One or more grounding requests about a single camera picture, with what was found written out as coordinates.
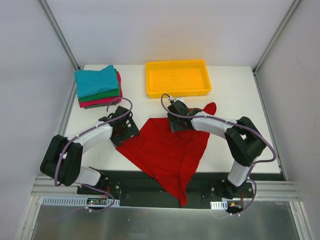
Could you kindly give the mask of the red t shirt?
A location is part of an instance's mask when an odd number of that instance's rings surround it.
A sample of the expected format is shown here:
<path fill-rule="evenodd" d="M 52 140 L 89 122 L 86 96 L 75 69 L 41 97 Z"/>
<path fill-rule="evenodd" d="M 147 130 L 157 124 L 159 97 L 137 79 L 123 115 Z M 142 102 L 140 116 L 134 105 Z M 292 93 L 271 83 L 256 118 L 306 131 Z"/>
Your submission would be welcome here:
<path fill-rule="evenodd" d="M 204 131 L 172 132 L 168 118 L 149 118 L 139 135 L 126 140 L 116 150 L 156 179 L 184 207 L 187 185 L 199 166 L 209 137 Z"/>

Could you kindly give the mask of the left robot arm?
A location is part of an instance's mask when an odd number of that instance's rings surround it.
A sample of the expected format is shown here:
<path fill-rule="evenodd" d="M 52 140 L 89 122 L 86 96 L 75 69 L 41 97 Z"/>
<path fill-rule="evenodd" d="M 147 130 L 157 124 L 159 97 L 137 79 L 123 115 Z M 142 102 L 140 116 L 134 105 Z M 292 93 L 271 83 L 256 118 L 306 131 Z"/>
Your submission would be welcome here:
<path fill-rule="evenodd" d="M 40 172 L 51 177 L 56 186 L 74 183 L 99 195 L 107 187 L 107 176 L 100 170 L 82 165 L 82 157 L 89 149 L 103 141 L 111 141 L 116 147 L 138 136 L 140 131 L 130 109 L 118 106 L 115 112 L 98 119 L 86 130 L 70 135 L 55 135 L 46 150 Z"/>

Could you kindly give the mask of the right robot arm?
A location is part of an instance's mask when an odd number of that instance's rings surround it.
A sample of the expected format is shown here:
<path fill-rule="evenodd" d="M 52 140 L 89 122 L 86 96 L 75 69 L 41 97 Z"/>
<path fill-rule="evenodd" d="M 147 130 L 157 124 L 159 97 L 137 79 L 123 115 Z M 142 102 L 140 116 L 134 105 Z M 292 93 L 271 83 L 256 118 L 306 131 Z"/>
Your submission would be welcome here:
<path fill-rule="evenodd" d="M 191 109 L 181 100 L 171 99 L 168 119 L 173 132 L 191 130 L 209 133 L 226 140 L 234 159 L 226 180 L 215 188 L 215 193 L 226 199 L 237 197 L 243 191 L 250 169 L 266 148 L 257 136 L 259 131 L 248 117 L 228 122 L 213 119 L 213 116 L 198 108 Z"/>

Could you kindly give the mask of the folded magenta t shirt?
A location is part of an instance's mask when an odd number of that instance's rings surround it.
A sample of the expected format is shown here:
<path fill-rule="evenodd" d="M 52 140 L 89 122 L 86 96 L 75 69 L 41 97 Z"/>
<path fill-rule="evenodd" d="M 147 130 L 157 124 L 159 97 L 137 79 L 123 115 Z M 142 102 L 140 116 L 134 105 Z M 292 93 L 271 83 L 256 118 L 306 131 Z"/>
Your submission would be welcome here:
<path fill-rule="evenodd" d="M 93 101 L 85 101 L 85 102 L 78 101 L 78 102 L 79 102 L 79 106 L 81 108 L 84 108 L 84 107 L 90 106 L 90 105 L 114 102 L 114 101 L 120 100 L 118 97 L 122 97 L 122 96 L 123 96 L 123 93 L 117 97 L 108 97 L 108 98 L 102 98 L 102 99 L 93 100 Z"/>

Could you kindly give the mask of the folded grey t shirt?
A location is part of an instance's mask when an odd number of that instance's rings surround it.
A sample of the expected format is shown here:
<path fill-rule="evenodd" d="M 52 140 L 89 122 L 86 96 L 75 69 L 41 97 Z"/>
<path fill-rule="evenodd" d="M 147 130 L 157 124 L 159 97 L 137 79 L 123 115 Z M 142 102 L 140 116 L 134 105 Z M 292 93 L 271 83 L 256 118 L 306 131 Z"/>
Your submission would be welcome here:
<path fill-rule="evenodd" d="M 99 104 L 93 104 L 93 105 L 84 106 L 84 109 L 92 109 L 92 108 L 98 108 L 98 107 L 114 106 L 114 105 L 117 105 L 120 102 L 121 102 L 121 99 L 120 100 L 118 99 L 116 101 L 112 101 L 112 102 L 108 102 L 108 103 L 99 103 Z"/>

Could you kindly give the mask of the folded green t shirt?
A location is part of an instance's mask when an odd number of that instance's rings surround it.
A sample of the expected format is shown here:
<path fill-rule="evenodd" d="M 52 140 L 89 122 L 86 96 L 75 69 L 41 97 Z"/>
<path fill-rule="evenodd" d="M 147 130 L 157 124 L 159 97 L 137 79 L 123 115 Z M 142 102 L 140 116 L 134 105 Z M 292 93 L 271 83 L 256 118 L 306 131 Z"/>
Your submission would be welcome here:
<path fill-rule="evenodd" d="M 78 101 L 79 102 L 89 102 L 89 101 L 110 98 L 110 97 L 119 97 L 122 94 L 121 77 L 120 77 L 120 74 L 117 70 L 115 70 L 115 73 L 116 73 L 117 81 L 118 81 L 118 88 L 117 89 L 113 89 L 113 90 L 105 91 L 105 92 L 101 92 L 101 93 L 96 93 L 96 94 L 85 96 L 85 97 L 80 97 L 80 98 L 78 98 Z"/>

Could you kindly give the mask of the yellow plastic bin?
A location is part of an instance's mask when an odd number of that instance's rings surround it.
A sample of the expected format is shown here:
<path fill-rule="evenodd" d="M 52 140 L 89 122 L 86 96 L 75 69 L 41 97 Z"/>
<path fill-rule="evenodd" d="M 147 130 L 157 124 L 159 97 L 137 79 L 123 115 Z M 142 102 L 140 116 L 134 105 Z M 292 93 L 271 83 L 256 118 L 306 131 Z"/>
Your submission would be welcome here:
<path fill-rule="evenodd" d="M 150 61 L 145 64 L 146 93 L 160 98 L 205 96 L 212 85 L 203 59 Z"/>

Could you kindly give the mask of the folded teal t shirt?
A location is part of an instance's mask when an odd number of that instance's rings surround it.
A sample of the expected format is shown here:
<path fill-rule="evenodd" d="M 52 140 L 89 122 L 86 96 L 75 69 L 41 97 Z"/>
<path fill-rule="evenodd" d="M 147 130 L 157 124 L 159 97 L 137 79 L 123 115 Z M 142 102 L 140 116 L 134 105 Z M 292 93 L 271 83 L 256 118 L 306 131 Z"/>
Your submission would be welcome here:
<path fill-rule="evenodd" d="M 101 70 L 79 69 L 74 73 L 76 94 L 79 98 L 92 96 L 119 88 L 116 69 L 108 65 Z"/>

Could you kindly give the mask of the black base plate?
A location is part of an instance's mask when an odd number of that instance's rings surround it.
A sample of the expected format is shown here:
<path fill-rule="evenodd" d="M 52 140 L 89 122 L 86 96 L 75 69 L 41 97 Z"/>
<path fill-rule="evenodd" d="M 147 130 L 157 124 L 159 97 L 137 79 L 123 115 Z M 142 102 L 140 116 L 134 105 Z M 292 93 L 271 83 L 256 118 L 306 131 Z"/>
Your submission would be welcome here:
<path fill-rule="evenodd" d="M 103 170 L 107 177 L 103 190 L 109 190 L 122 207 L 179 208 L 180 202 L 153 178 L 142 171 Z M 210 202 L 220 202 L 217 187 L 226 173 L 197 172 L 186 188 L 185 209 L 209 209 Z"/>

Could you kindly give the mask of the right aluminium frame post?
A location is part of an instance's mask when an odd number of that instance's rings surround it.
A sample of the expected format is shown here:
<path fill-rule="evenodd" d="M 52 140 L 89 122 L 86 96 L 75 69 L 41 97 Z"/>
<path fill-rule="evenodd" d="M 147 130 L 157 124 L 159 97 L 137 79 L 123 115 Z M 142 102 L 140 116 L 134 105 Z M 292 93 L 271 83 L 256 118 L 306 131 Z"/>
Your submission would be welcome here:
<path fill-rule="evenodd" d="M 272 51 L 273 47 L 277 43 L 279 37 L 285 30 L 286 26 L 289 24 L 290 20 L 292 19 L 293 15 L 297 11 L 298 7 L 301 5 L 303 0 L 293 0 L 290 4 L 288 10 L 286 11 L 285 15 L 283 16 L 282 20 L 280 21 L 278 27 L 276 28 L 274 34 L 272 35 L 271 39 L 269 40 L 266 48 L 264 49 L 261 57 L 259 58 L 257 64 L 252 69 L 253 75 L 256 76 L 261 67 L 263 66 L 265 60 L 267 59 L 268 55 Z"/>

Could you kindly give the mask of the aluminium frame post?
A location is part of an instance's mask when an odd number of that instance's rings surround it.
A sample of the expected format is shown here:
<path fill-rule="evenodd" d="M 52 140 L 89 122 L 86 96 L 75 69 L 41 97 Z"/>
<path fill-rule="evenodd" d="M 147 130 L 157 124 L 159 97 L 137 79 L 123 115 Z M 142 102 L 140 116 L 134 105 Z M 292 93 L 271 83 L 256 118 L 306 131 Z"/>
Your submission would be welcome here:
<path fill-rule="evenodd" d="M 269 40 L 266 48 L 264 49 L 261 57 L 259 58 L 257 64 L 252 69 L 253 75 L 256 76 L 261 67 L 263 66 L 265 60 L 267 59 L 268 55 L 272 51 L 273 47 L 277 43 L 279 37 L 285 30 L 286 26 L 289 24 L 290 20 L 292 19 L 293 15 L 297 11 L 298 7 L 301 5 L 303 0 L 293 0 L 290 4 L 288 10 L 286 11 L 285 15 L 283 16 L 282 20 L 280 21 L 278 27 L 276 28 L 274 34 L 272 35 L 271 39 Z"/>
<path fill-rule="evenodd" d="M 38 0 L 38 3 L 44 13 L 44 15 L 46 16 L 55 36 L 57 37 L 57 40 L 59 41 L 63 51 L 65 52 L 69 62 L 71 63 L 71 65 L 73 66 L 73 68 L 75 70 L 80 69 L 80 65 L 78 64 L 60 26 L 58 21 L 56 20 L 53 11 L 51 10 L 48 2 L 46 0 Z"/>

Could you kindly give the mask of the aluminium front rail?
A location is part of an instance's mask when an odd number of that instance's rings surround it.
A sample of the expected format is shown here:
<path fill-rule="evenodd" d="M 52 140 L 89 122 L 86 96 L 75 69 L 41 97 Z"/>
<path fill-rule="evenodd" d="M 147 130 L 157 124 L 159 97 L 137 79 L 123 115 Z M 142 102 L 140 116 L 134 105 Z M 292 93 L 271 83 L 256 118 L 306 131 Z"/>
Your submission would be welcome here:
<path fill-rule="evenodd" d="M 298 186 L 292 181 L 256 181 L 256 200 L 301 202 L 303 200 Z M 35 179 L 32 196 L 72 196 L 77 195 L 79 184 L 70 186 L 55 186 L 54 180 L 49 176 L 39 175 Z"/>

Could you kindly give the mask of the left aluminium frame post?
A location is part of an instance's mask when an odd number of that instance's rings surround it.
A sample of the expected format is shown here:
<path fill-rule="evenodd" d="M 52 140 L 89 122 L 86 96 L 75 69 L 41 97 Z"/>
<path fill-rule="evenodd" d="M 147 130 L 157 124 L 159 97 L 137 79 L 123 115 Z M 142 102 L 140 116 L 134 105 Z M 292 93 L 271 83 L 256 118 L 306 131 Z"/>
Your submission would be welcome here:
<path fill-rule="evenodd" d="M 71 63 L 71 65 L 73 66 L 73 68 L 75 70 L 80 69 L 80 65 L 78 64 L 60 26 L 58 21 L 56 20 L 53 11 L 51 10 L 48 2 L 46 0 L 38 0 L 38 3 L 44 13 L 44 15 L 46 16 L 55 36 L 57 37 L 57 40 L 59 41 L 63 51 L 65 52 L 69 62 Z"/>

